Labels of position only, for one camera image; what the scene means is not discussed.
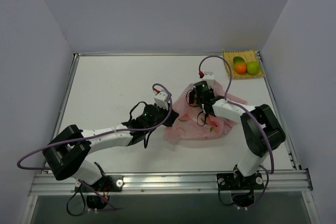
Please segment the pink plastic bag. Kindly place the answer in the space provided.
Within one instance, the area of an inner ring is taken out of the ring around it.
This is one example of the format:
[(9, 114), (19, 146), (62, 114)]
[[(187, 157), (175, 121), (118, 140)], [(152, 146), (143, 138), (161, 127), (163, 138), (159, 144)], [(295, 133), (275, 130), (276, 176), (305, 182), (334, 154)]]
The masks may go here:
[(179, 114), (172, 127), (167, 127), (164, 137), (175, 144), (178, 141), (212, 140), (223, 137), (237, 125), (236, 122), (214, 116), (205, 118), (201, 108), (187, 103), (188, 93), (192, 90), (190, 83), (173, 103), (173, 110)]

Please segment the orange green fake mango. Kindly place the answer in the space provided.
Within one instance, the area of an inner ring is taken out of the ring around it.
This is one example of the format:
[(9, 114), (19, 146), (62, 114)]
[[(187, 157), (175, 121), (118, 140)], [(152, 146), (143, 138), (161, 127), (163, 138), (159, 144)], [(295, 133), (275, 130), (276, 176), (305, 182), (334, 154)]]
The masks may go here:
[(236, 73), (245, 74), (247, 71), (245, 60), (240, 56), (235, 56), (233, 58), (233, 68)]

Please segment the green fake pear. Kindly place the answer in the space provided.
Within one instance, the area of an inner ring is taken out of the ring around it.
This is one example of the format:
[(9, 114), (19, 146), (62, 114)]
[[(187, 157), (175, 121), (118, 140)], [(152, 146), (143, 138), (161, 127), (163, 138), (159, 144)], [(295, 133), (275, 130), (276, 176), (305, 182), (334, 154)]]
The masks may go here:
[(260, 65), (258, 61), (250, 61), (246, 63), (247, 73), (249, 75), (257, 75), (260, 71)]

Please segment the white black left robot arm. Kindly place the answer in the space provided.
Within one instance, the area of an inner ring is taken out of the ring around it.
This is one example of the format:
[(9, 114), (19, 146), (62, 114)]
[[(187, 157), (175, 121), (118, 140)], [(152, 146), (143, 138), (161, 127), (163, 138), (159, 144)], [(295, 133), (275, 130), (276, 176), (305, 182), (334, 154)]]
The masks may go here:
[(145, 104), (137, 118), (116, 127), (100, 130), (81, 130), (75, 124), (66, 127), (50, 144), (79, 139), (74, 143), (60, 144), (43, 150), (56, 180), (74, 178), (81, 180), (94, 192), (105, 188), (106, 175), (98, 163), (91, 163), (86, 157), (94, 152), (112, 147), (127, 147), (143, 141), (148, 143), (150, 135), (159, 125), (172, 127), (179, 114), (156, 104)]

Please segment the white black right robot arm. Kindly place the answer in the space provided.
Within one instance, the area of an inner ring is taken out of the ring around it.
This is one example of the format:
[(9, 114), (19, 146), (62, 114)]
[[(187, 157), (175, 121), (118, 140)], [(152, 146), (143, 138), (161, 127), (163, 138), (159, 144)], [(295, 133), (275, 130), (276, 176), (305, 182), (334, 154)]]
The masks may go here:
[(274, 172), (273, 150), (286, 140), (286, 136), (270, 106), (244, 105), (226, 95), (215, 95), (214, 88), (209, 87), (206, 81), (193, 84), (188, 103), (200, 107), (206, 118), (210, 115), (225, 118), (242, 126), (248, 151), (236, 165), (238, 172), (233, 175), (236, 187), (244, 189), (250, 185), (252, 175), (267, 157), (270, 158), (269, 172)]

